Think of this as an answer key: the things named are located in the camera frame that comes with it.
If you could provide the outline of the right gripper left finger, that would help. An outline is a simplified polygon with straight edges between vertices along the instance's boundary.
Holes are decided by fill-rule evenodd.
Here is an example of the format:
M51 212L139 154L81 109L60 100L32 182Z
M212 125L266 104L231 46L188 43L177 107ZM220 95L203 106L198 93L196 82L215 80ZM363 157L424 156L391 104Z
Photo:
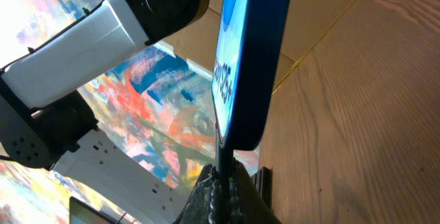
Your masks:
M206 164L190 193L190 196L173 224L207 224L212 191L212 164Z

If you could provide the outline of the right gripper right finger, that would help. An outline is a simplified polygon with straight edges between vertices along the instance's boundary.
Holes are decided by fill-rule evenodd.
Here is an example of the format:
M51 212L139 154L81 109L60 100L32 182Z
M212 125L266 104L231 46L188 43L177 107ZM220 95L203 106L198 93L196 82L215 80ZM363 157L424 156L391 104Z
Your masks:
M229 207L229 223L281 224L266 206L244 165L236 159L230 177Z

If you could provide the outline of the blue Galaxy smartphone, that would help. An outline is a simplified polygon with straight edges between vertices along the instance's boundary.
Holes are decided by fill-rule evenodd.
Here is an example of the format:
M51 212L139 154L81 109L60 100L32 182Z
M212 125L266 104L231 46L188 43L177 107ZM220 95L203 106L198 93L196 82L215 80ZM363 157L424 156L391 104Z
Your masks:
M223 0L212 78L220 145L253 150L270 105L289 0Z

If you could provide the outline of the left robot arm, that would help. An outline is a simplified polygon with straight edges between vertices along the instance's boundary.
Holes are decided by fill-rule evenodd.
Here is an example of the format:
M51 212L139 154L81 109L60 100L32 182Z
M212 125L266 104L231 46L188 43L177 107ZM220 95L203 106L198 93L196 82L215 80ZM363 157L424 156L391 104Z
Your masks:
M199 20L209 0L102 0L1 69L8 160L77 180L142 223L172 223L185 198L119 149L78 88Z

